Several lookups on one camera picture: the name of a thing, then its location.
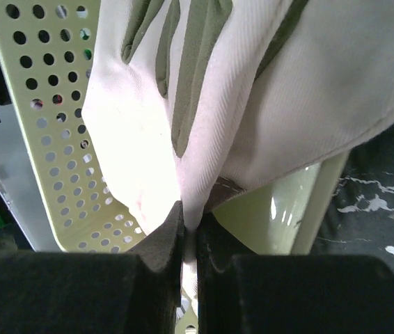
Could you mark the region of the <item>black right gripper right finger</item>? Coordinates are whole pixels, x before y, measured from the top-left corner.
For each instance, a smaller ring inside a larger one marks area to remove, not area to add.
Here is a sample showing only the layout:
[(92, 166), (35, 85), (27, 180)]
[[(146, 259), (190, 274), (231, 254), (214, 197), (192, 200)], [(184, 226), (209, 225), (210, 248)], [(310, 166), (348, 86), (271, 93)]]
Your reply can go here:
[(258, 255), (213, 214), (196, 234), (200, 333), (394, 333), (394, 274), (365, 255)]

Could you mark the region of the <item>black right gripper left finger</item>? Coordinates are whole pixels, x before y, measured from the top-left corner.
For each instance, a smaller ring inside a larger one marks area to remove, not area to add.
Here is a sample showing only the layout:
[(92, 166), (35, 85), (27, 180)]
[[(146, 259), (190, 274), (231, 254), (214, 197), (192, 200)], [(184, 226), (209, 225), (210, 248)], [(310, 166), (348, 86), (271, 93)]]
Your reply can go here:
[(121, 254), (0, 251), (0, 333), (173, 333), (182, 203)]

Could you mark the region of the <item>white green work glove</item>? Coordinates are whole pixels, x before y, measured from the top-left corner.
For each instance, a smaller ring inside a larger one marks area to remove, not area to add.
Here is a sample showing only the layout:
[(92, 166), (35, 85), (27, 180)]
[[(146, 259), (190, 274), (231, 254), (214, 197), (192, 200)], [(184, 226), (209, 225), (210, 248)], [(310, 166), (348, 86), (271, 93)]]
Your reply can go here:
[(103, 1), (82, 118), (150, 234), (394, 123), (394, 1)]

